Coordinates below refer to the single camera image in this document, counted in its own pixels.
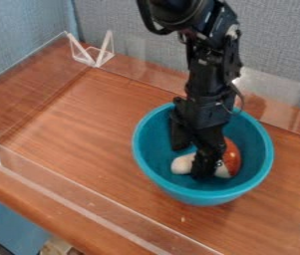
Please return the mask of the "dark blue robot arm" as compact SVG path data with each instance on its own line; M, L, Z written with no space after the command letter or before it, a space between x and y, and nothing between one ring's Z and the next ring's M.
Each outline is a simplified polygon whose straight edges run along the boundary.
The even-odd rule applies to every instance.
M172 99L168 116L170 146L195 153L176 158L174 171L196 180L215 175L226 150L222 128L233 115L239 92L241 37L237 15L225 0L136 0L150 32L175 33L186 48L188 77L183 98Z

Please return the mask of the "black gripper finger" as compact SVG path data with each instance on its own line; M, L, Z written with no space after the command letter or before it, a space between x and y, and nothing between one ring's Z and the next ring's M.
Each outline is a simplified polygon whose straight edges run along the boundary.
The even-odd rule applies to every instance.
M192 131L184 119L179 118L178 116L170 116L168 128L171 149L180 150L191 146Z
M199 148L195 151L190 169L192 179L203 180L214 176L223 154L225 146L218 148Z

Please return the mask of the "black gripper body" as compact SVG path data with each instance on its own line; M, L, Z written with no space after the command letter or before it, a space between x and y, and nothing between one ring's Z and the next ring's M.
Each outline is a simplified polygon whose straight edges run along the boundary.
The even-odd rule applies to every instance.
M213 96L172 98L168 116L178 116L187 122L196 148L226 147L222 127L230 119L234 96L234 91L225 89Z

